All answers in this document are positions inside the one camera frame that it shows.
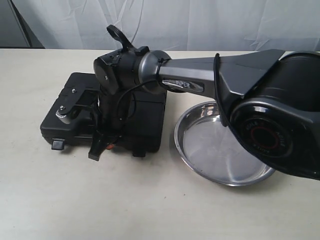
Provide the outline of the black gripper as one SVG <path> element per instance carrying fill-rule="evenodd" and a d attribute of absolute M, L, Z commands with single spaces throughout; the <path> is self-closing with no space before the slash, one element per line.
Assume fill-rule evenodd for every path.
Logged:
<path fill-rule="evenodd" d="M 128 118 L 131 104 L 129 89 L 137 86 L 140 57 L 135 52 L 115 50 L 96 58 L 94 74 L 100 85 L 98 95 L 99 117 L 92 136 L 88 158 L 99 161 L 105 150 L 112 150 L 116 144 L 110 138 L 120 135 Z"/>

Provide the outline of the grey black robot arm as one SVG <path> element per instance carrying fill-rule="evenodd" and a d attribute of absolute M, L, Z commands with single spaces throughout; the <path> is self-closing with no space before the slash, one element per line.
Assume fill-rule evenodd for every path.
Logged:
<path fill-rule="evenodd" d="M 93 62 L 104 127 L 121 126 L 131 92 L 214 99 L 223 126 L 251 155 L 287 175 L 320 178 L 320 55 L 270 49 L 173 59 L 119 49 Z"/>

